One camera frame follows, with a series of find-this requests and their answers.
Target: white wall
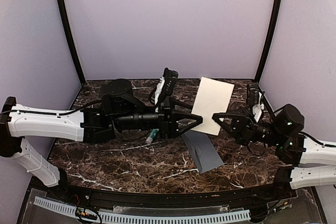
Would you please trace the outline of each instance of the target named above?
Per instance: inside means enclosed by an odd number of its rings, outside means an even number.
[[[336,142],[336,0],[282,0],[261,88],[274,109],[295,105],[307,133]],[[317,187],[336,223],[332,187]]]
[[[88,80],[254,78],[273,0],[66,0]]]
[[[0,104],[68,109],[80,88],[56,0],[0,0]],[[47,156],[52,140],[29,138]],[[30,175],[0,157],[0,222],[16,223]]]

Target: black metal pole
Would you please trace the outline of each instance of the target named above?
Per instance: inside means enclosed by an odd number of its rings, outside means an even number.
[[[267,36],[266,36],[263,52],[261,53],[259,66],[257,69],[256,76],[254,78],[254,80],[257,82],[260,81],[261,75],[263,74],[263,71],[265,68],[266,60],[268,57],[269,49],[271,47],[271,43],[272,43],[274,31],[275,31],[275,26],[277,24],[280,3],[281,3],[281,0],[274,0],[274,3],[273,3],[271,19],[270,19],[269,26],[268,26],[268,31],[267,31]]]
[[[83,84],[85,84],[86,80],[85,80],[85,77],[84,77],[82,67],[81,67],[80,62],[79,62],[79,58],[78,58],[78,54],[77,54],[77,51],[76,51],[74,39],[72,37],[72,32],[71,32],[71,28],[70,28],[70,24],[69,24],[67,10],[66,10],[66,7],[65,7],[65,2],[64,2],[64,0],[57,0],[57,3],[58,3],[58,8],[59,8],[59,13],[61,15],[61,20],[62,20],[62,23],[63,23],[64,33],[65,33],[65,36],[67,38],[70,54],[71,54],[72,60],[74,62],[73,64],[75,65],[75,69],[76,69],[79,81],[83,85]]]

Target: brown marble surface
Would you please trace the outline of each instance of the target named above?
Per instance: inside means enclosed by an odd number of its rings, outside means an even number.
[[[229,109],[246,106],[248,80],[225,80],[235,85]],[[73,108],[99,98],[102,84],[89,81],[79,93]],[[157,80],[133,80],[134,95],[147,102]],[[199,80],[179,80],[174,97],[193,104]],[[270,184],[276,170],[284,164],[266,150],[263,157],[253,156],[239,146],[224,130],[219,136],[209,136],[225,163],[207,173],[199,174],[181,137],[156,139],[145,145],[143,132],[117,133],[117,138],[105,144],[83,144],[57,139],[50,162],[63,168],[70,184],[89,188],[127,191],[132,193],[203,193]],[[252,149],[263,151],[253,144]]]

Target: white paper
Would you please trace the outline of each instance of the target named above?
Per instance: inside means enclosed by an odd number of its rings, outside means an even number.
[[[221,127],[212,119],[214,113],[225,113],[230,103],[234,85],[201,78],[198,87],[192,114],[203,117],[203,123],[194,127],[193,131],[203,132],[218,136]]]

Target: robotic arm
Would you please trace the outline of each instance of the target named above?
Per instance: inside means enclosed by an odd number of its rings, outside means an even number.
[[[247,88],[249,109],[215,113],[213,120],[240,145],[249,148],[250,142],[261,142],[276,147],[275,155],[291,166],[278,170],[275,183],[289,183],[292,189],[336,184],[336,144],[303,132],[305,118],[291,104],[272,114],[270,122],[260,120],[261,96],[258,85],[251,84]],[[300,168],[301,164],[324,166]]]
[[[101,100],[73,111],[43,110],[16,103],[7,98],[0,113],[0,156],[17,160],[28,172],[48,187],[66,184],[65,171],[47,162],[25,136],[66,138],[76,142],[103,143],[123,130],[159,129],[160,138],[174,138],[202,123],[201,116],[175,109],[192,106],[171,97],[178,73],[166,68],[155,90],[154,106],[146,106],[134,97],[132,84],[126,79],[112,80],[101,88]],[[194,122],[180,127],[179,121]]]

